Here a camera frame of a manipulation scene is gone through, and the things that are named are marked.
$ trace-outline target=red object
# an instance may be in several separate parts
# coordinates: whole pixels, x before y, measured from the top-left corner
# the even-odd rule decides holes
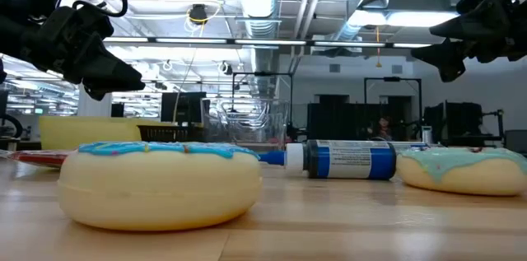
[[[16,151],[7,158],[39,166],[60,167],[70,153],[71,151]]]

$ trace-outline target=cable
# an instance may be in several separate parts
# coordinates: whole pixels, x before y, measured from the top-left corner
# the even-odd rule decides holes
[[[84,2],[84,1],[75,1],[73,3],[73,8],[74,9],[77,9],[77,6],[79,5],[82,5],[84,7],[91,7],[93,8],[94,10],[98,11],[98,12],[101,12],[107,16],[111,16],[111,17],[122,17],[124,16],[124,14],[126,14],[126,12],[128,11],[128,0],[122,0],[123,1],[123,7],[121,8],[121,11],[120,12],[117,12],[117,13],[113,13],[113,12],[109,12],[109,11],[106,11],[104,9],[101,9],[89,2]]]
[[[198,48],[194,49],[194,52],[192,54],[192,59],[190,60],[189,67],[187,68],[187,71],[186,71],[186,73],[183,76],[183,81],[181,82],[180,88],[178,89],[178,95],[175,97],[174,114],[172,115],[172,123],[173,124],[175,124],[176,117],[177,117],[178,103],[180,102],[181,89],[183,89],[183,85],[184,85],[185,81],[187,81],[187,76],[190,73],[190,69],[192,68],[192,63],[194,63],[194,58],[196,57],[196,51],[198,51]]]
[[[166,63],[163,63],[163,69],[167,72],[172,70],[172,63],[170,62],[170,59],[166,61]]]

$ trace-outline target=table surface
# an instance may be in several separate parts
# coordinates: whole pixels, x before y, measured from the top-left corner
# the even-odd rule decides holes
[[[0,260],[526,260],[527,197],[393,182],[286,179],[263,168],[244,216],[213,228],[105,231],[58,208],[58,172],[0,161]]]

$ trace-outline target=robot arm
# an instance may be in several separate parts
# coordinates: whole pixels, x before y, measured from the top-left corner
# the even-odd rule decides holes
[[[32,63],[39,70],[63,74],[82,83],[95,100],[112,91],[145,86],[141,73],[105,49],[102,40],[114,33],[108,13],[96,6],[58,7],[60,0],[0,0],[0,53]]]
[[[443,82],[461,76],[467,57],[490,63],[507,57],[516,61],[527,54],[525,0],[461,0],[458,17],[430,28],[445,37],[442,44],[412,50],[412,56],[439,69]]]

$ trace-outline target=frosted donut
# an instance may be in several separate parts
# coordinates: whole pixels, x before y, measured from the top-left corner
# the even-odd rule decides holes
[[[527,159],[506,149],[408,150],[397,172],[406,184],[439,191],[511,196],[527,189]]]
[[[261,185],[258,156],[229,144],[96,142],[63,163],[58,202],[74,221],[168,231],[228,221]]]

